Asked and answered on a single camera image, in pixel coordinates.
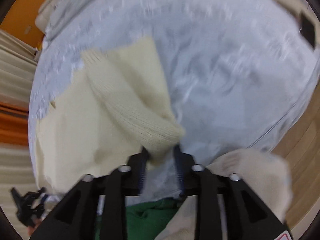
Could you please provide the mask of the person's left hand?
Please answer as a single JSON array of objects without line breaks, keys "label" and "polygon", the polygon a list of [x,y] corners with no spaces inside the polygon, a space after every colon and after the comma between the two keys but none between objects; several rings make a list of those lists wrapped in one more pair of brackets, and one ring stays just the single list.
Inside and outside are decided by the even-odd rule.
[{"label": "person's left hand", "polygon": [[39,227],[41,222],[42,222],[42,219],[35,218],[33,220],[34,226],[28,226],[27,227],[28,236],[31,236],[34,233],[34,231]]}]

